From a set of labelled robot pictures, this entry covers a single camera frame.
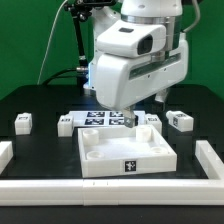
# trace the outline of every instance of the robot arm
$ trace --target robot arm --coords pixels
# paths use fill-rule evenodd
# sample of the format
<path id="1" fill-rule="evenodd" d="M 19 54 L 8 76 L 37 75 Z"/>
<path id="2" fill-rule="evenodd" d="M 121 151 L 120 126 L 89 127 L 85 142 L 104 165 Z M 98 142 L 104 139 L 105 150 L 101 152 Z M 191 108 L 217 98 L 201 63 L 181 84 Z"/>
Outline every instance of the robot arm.
<path id="1" fill-rule="evenodd" d="M 103 8 L 116 2 L 76 1 L 79 7 L 97 7 L 95 55 L 85 88 L 96 92 L 103 107 L 122 111 L 125 125 L 133 127 L 137 102 L 185 78 L 188 44 L 181 32 L 181 0 L 123 0 L 121 15 Z"/>

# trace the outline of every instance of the white box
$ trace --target white box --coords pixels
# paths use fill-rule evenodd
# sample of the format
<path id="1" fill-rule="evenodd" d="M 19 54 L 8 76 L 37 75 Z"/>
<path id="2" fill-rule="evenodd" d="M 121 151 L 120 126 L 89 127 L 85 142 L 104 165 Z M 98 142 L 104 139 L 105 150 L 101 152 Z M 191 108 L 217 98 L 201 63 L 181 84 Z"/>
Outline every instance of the white box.
<path id="1" fill-rule="evenodd" d="M 13 157 L 12 142 L 0 142 L 0 174 Z"/>
<path id="2" fill-rule="evenodd" d="M 15 120 L 16 135 L 29 135 L 32 129 L 32 115 L 29 113 L 18 114 Z"/>
<path id="3" fill-rule="evenodd" d="M 80 128 L 78 141 L 83 177 L 176 170 L 176 153 L 152 125 Z"/>
<path id="4" fill-rule="evenodd" d="M 73 117 L 61 116 L 58 121 L 58 137 L 71 137 L 73 133 Z"/>

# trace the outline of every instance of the small white cube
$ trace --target small white cube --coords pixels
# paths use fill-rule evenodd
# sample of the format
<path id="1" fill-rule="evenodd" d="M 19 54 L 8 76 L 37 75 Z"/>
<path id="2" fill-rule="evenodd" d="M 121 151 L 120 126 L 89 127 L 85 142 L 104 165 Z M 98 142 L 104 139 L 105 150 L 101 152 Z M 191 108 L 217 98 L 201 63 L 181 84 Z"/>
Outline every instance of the small white cube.
<path id="1" fill-rule="evenodd" d="M 73 116 L 61 116 L 58 121 L 58 137 L 71 137 L 73 129 Z"/>
<path id="2" fill-rule="evenodd" d="M 162 134 L 162 122 L 156 114 L 145 115 L 146 124 L 151 124 L 155 129 Z"/>
<path id="3" fill-rule="evenodd" d="M 32 129 L 32 115 L 29 113 L 18 114 L 15 120 L 16 135 L 29 135 Z"/>
<path id="4" fill-rule="evenodd" d="M 0 174 L 13 157 L 12 142 L 0 142 Z"/>

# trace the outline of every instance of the white frame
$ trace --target white frame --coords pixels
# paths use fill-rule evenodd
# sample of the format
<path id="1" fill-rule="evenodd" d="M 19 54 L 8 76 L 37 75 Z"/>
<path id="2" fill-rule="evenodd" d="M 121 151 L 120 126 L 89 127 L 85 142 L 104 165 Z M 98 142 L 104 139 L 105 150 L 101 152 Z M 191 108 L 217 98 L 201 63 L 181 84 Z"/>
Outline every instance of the white frame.
<path id="1" fill-rule="evenodd" d="M 0 205 L 224 205 L 222 161 L 207 141 L 196 156 L 209 179 L 3 180 Z"/>

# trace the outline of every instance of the sticker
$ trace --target sticker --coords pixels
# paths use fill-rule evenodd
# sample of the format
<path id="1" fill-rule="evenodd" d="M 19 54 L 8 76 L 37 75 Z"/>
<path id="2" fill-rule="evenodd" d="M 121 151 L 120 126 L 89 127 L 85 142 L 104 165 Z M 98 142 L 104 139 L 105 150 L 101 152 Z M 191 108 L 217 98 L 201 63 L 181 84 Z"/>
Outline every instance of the sticker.
<path id="1" fill-rule="evenodd" d="M 177 114 L 176 116 L 177 116 L 177 117 L 186 117 L 185 114 Z"/>
<path id="2" fill-rule="evenodd" d="M 104 119 L 86 119 L 85 125 L 103 125 Z"/>
<path id="3" fill-rule="evenodd" d="M 70 118 L 64 118 L 64 119 L 62 119 L 61 121 L 62 121 L 62 122 L 69 122 L 69 121 L 71 121 L 71 119 L 70 119 Z"/>
<path id="4" fill-rule="evenodd" d="M 173 125 L 178 126 L 178 119 L 176 117 L 173 118 Z"/>
<path id="5" fill-rule="evenodd" d="M 124 119 L 110 119 L 109 125 L 124 125 Z"/>
<path id="6" fill-rule="evenodd" d="M 28 117 L 19 117 L 19 120 L 27 120 Z"/>
<path id="7" fill-rule="evenodd" d="M 136 160 L 125 161 L 124 162 L 124 170 L 125 170 L 125 173 L 127 173 L 127 172 L 136 172 L 136 170 L 137 170 L 137 161 Z"/>
<path id="8" fill-rule="evenodd" d="M 123 117 L 121 112 L 110 112 L 110 117 Z"/>
<path id="9" fill-rule="evenodd" d="M 148 121 L 157 121 L 157 118 L 148 118 Z"/>
<path id="10" fill-rule="evenodd" d="M 105 112 L 88 112 L 87 117 L 104 117 Z"/>

